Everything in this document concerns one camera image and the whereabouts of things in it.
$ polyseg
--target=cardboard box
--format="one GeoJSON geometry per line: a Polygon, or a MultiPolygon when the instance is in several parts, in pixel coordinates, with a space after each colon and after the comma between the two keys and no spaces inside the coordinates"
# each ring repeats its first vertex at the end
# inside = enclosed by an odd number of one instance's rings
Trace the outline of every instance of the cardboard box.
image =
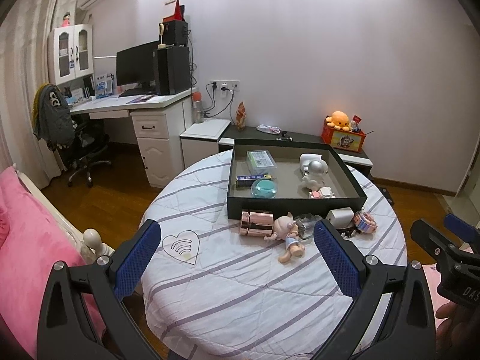
{"type": "Polygon", "coordinates": [[[323,142],[335,147],[335,149],[360,152],[362,151],[362,145],[365,137],[366,135],[362,130],[360,130],[359,133],[335,130],[333,127],[328,127],[326,121],[323,122],[323,142]]]}
{"type": "Polygon", "coordinates": [[[265,139],[236,139],[230,165],[229,191],[226,198],[229,219],[241,219],[243,210],[262,210],[273,213],[274,218],[313,214],[326,217],[330,210],[350,207],[354,212],[362,209],[367,195],[356,178],[330,145],[310,142],[284,142],[265,139]],[[278,192],[272,199],[251,196],[250,188],[237,187],[237,176],[248,174],[246,155],[251,150],[268,150],[277,164],[274,180],[278,192]],[[310,199],[310,190],[301,188],[300,156],[304,153],[322,155],[328,173],[324,181],[335,194],[333,199],[310,199]]]}

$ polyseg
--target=teal round object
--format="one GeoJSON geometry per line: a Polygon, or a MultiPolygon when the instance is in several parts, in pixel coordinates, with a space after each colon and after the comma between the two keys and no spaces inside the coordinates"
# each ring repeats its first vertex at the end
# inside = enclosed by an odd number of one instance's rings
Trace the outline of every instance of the teal round object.
{"type": "Polygon", "coordinates": [[[251,186],[251,195],[254,198],[271,199],[277,194],[277,185],[272,180],[261,178],[251,186]]]}

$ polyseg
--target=white quilted tablecloth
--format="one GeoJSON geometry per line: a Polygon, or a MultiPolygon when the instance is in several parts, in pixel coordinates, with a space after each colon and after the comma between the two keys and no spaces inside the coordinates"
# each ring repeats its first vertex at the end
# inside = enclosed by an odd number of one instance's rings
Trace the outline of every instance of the white quilted tablecloth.
{"type": "MultiPolygon", "coordinates": [[[[313,241],[282,265],[283,242],[241,237],[227,219],[232,151],[206,158],[177,176],[147,209],[162,244],[142,277],[150,329],[186,359],[309,359],[352,299],[342,295],[313,241]]],[[[351,240],[386,264],[406,266],[402,228],[378,188],[351,169],[379,227],[351,240]]],[[[384,295],[361,341],[366,347],[385,313],[384,295]]]]}

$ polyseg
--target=chair base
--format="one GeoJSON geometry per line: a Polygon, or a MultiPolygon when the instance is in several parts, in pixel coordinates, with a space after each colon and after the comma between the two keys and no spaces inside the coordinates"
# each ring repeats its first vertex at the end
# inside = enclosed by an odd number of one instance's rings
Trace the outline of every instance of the chair base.
{"type": "Polygon", "coordinates": [[[74,179],[74,177],[85,171],[86,170],[86,175],[87,175],[87,186],[88,188],[92,188],[93,186],[93,181],[92,181],[92,176],[90,175],[90,169],[92,167],[94,167],[95,165],[100,165],[100,164],[107,164],[107,165],[112,165],[112,162],[110,160],[102,160],[102,161],[94,161],[94,162],[90,162],[86,165],[83,165],[81,168],[78,168],[77,170],[75,170],[75,172],[73,172],[70,177],[68,178],[68,182],[67,182],[67,186],[68,187],[71,187],[72,186],[72,180],[74,179]]]}

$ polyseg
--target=blue and yellow small box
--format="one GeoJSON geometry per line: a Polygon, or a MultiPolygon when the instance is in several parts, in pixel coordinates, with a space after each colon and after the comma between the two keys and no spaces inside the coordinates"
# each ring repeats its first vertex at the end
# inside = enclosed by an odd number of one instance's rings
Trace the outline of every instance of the blue and yellow small box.
{"type": "Polygon", "coordinates": [[[256,180],[259,179],[272,179],[271,175],[245,175],[245,176],[237,176],[235,178],[235,186],[237,188],[249,188],[256,180]]]}

